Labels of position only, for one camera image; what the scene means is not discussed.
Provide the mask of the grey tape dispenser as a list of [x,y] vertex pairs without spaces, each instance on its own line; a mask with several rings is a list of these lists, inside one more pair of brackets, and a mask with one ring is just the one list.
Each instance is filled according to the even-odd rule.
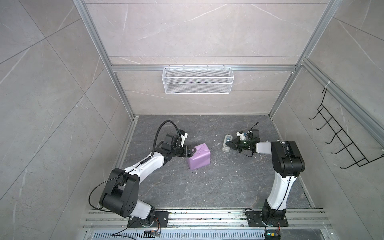
[[229,143],[232,140],[233,140],[232,135],[225,135],[223,146],[222,146],[222,151],[224,151],[226,153],[228,153],[230,151],[231,148],[227,145],[227,143]]

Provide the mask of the pink wrapping paper sheet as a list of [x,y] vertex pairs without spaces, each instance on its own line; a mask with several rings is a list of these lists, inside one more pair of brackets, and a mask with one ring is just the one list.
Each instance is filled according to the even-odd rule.
[[196,146],[195,149],[193,156],[187,158],[190,170],[196,170],[211,163],[211,151],[205,143]]

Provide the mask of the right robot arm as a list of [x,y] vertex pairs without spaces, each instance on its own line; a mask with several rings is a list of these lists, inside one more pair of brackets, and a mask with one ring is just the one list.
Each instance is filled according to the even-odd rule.
[[266,154],[272,156],[275,178],[270,195],[262,210],[264,222],[284,218],[287,200],[294,182],[305,170],[305,162],[294,141],[262,142],[258,130],[248,130],[246,134],[237,132],[236,138],[224,140],[224,146],[242,153]]

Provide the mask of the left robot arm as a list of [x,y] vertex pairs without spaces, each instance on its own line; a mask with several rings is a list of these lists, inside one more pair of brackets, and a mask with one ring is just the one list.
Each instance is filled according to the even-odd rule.
[[138,163],[112,170],[100,197],[100,206],[123,217],[154,220],[155,208],[139,200],[139,186],[155,170],[163,167],[173,157],[189,158],[195,148],[185,145],[188,134],[167,134],[164,141],[155,146],[154,152]]

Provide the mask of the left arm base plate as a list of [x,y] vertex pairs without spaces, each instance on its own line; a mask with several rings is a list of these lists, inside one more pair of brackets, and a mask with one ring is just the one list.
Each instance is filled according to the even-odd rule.
[[168,226],[170,212],[167,211],[155,211],[150,213],[146,219],[140,219],[132,217],[129,219],[127,227],[129,228],[165,228]]

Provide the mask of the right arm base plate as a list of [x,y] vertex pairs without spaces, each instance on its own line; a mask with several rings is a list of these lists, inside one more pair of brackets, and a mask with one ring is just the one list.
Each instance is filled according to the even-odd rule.
[[288,227],[286,211],[273,211],[272,213],[262,211],[245,211],[249,227]]

